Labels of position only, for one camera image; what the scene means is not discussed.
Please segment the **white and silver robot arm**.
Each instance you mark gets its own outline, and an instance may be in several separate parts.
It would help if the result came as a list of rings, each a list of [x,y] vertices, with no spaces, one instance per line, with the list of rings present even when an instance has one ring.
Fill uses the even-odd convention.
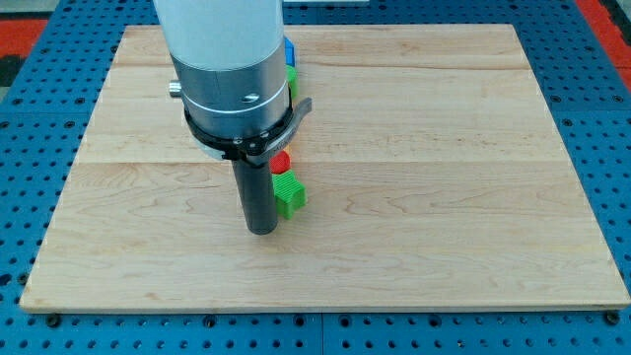
[[[155,0],[189,129],[222,160],[221,145],[255,138],[287,114],[281,0]]]

